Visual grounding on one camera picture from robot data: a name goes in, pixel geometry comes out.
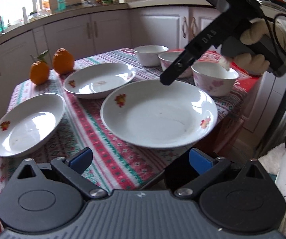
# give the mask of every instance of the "white bowl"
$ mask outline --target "white bowl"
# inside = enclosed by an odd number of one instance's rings
[[[194,83],[210,96],[225,96],[233,88],[238,73],[227,71],[218,63],[197,62],[192,65]]]
[[[133,145],[165,149],[193,144],[217,121],[213,99],[194,85],[137,81],[111,93],[101,107],[104,125]]]
[[[158,57],[161,60],[162,70],[165,71],[180,54],[181,52],[177,52],[177,51],[168,51],[168,52],[159,54]],[[179,76],[179,78],[185,78],[185,77],[191,76],[192,74],[193,74],[192,68],[189,67]]]
[[[134,48],[134,52],[138,57],[139,63],[146,67],[156,67],[160,65],[158,54],[168,51],[167,47],[163,46],[141,46]]]
[[[0,120],[0,156],[25,156],[43,146],[65,112],[65,100],[55,93],[32,97]]]
[[[63,88],[78,98],[101,99],[129,83],[135,75],[134,66],[128,64],[93,65],[69,75],[64,80]]]

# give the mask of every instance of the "screw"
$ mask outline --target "screw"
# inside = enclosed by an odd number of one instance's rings
[[[94,198],[104,198],[107,196],[107,192],[103,189],[94,189],[90,191],[90,195]]]
[[[182,197],[187,197],[193,194],[192,189],[190,188],[180,188],[176,191],[177,195]]]

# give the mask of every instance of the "striped tablecloth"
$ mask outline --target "striped tablecloth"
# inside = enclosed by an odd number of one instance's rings
[[[201,60],[218,61],[220,55],[207,52]],[[75,70],[90,65],[109,62],[124,62],[137,68],[134,81],[158,79],[162,70],[145,68],[140,65],[132,49],[119,49],[112,52],[77,60]],[[31,154],[37,163],[47,163],[58,156],[71,156],[80,149],[89,147],[93,150],[93,163],[83,173],[83,176],[108,192],[112,189],[134,189],[154,178],[173,160],[182,155],[189,147],[171,150],[149,150],[130,145],[110,133],[100,119],[100,107],[103,99],[83,100],[68,94],[62,88],[66,76],[59,76],[51,71],[49,81],[35,86],[30,80],[18,85],[8,107],[13,109],[23,101],[42,93],[57,93],[66,101],[66,113],[54,136],[38,151]],[[237,114],[247,91],[254,84],[241,74],[233,90],[227,96],[214,98],[219,120],[222,120],[232,110]],[[183,81],[193,84],[193,78]],[[14,170],[23,158],[0,157],[0,192],[6,185]]]

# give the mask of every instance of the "orange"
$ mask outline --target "orange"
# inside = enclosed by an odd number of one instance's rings
[[[49,79],[50,68],[45,62],[43,57],[48,51],[44,51],[41,55],[38,56],[38,61],[34,62],[30,69],[30,80],[36,85],[45,83]]]
[[[54,54],[52,63],[58,74],[67,74],[73,71],[74,57],[64,48],[60,48]]]

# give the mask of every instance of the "white plate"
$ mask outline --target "white plate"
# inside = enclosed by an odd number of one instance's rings
[[[68,76],[64,80],[63,88],[78,98],[101,99],[129,83],[135,75],[134,66],[128,64],[93,65]]]
[[[165,149],[193,144],[217,121],[217,107],[205,92],[180,81],[137,81],[111,93],[101,107],[104,125],[133,145]]]
[[[24,156],[43,146],[65,112],[65,100],[55,93],[30,98],[0,120],[0,156]]]

